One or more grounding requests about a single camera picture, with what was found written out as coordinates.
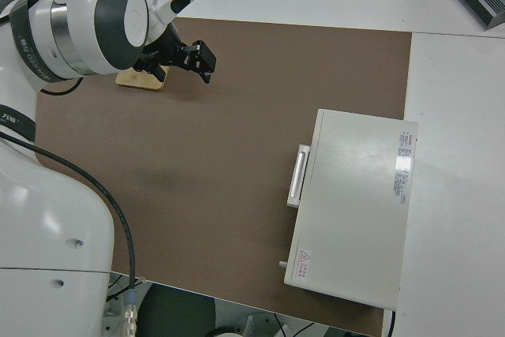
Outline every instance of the brown mat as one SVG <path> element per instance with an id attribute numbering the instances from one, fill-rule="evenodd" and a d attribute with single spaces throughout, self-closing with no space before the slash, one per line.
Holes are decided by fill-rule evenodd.
<path id="1" fill-rule="evenodd" d="M 287 286 L 279 261 L 296 218 L 286 197 L 297 146 L 310 144 L 317 109 L 402 118 L 410 34 L 197 19 L 178 27 L 218 57 L 210 85 L 181 69 L 163 92 L 86 78 L 71 95 L 39 97 L 37 144 L 114 194 L 138 275 L 380 335 L 381 309 Z M 113 269 L 128 271 L 117 223 Z"/>

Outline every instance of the sticker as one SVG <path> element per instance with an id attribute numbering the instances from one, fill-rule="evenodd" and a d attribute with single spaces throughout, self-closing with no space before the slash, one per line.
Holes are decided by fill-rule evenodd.
<path id="1" fill-rule="evenodd" d="M 408 183 L 410 168 L 412 167 L 412 143 L 414 136 L 410 132 L 403 132 L 398 139 L 398 154 L 395 163 L 395 184 L 393 191 L 398 203 L 404 204 L 408 197 Z"/>
<path id="2" fill-rule="evenodd" d="M 297 253 L 297 263 L 295 264 L 294 278 L 307 280 L 309 275 L 309 263 L 312 252 L 307 249 L 299 249 Z"/>

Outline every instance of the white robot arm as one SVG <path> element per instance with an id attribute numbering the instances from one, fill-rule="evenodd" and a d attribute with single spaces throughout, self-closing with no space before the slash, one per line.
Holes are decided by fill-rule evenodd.
<path id="1" fill-rule="evenodd" d="M 114 244 L 107 207 L 27 150 L 34 150 L 38 91 L 129 67 L 162 81 L 160 65 L 208 83 L 214 55 L 202 41 L 186 46 L 172 24 L 192 1 L 0 0 L 2 335 L 97 337 L 107 295 Z M 135 333 L 129 310 L 123 335 Z"/>

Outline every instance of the red warning triangle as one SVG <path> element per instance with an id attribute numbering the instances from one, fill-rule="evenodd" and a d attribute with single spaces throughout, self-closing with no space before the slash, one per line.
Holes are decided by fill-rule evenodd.
<path id="1" fill-rule="evenodd" d="M 308 258 L 310 258 L 310 256 L 304 250 L 300 250 L 300 259 L 298 260 L 298 262 L 303 262 Z"/>

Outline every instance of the white table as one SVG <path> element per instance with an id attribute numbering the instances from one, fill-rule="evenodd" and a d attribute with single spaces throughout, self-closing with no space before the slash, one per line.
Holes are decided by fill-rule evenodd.
<path id="1" fill-rule="evenodd" d="M 416 32 L 405 118 L 419 142 L 394 335 L 503 334 L 505 24 L 484 31 L 458 0 L 197 0 L 183 16 Z"/>

